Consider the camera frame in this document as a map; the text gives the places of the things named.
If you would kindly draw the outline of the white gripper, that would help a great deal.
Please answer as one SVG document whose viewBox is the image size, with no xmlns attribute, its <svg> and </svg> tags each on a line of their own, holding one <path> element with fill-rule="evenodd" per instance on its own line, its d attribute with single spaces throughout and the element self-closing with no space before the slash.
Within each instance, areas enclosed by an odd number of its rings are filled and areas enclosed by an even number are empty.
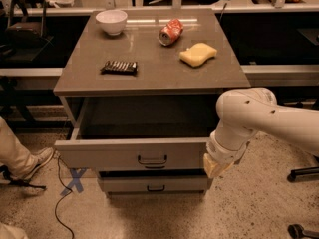
<svg viewBox="0 0 319 239">
<path fill-rule="evenodd" d="M 214 131 L 207 141 L 207 153 L 203 156 L 204 171 L 210 179 L 220 176 L 224 171 L 228 170 L 233 162 L 239 161 L 247 150 L 248 140 L 240 138 L 239 146 L 231 149 L 230 146 L 235 140 L 220 143 L 217 140 Z"/>
</svg>

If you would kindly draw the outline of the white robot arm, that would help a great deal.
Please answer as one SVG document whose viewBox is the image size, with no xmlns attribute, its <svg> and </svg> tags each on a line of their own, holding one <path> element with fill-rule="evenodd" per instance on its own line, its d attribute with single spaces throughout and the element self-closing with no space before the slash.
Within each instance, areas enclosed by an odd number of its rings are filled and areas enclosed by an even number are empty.
<svg viewBox="0 0 319 239">
<path fill-rule="evenodd" d="M 246 152 L 260 131 L 283 139 L 304 151 L 319 153 L 319 112 L 280 106 L 266 88 L 234 89 L 216 102 L 219 123 L 210 134 L 203 157 L 204 171 L 219 176 Z"/>
</svg>

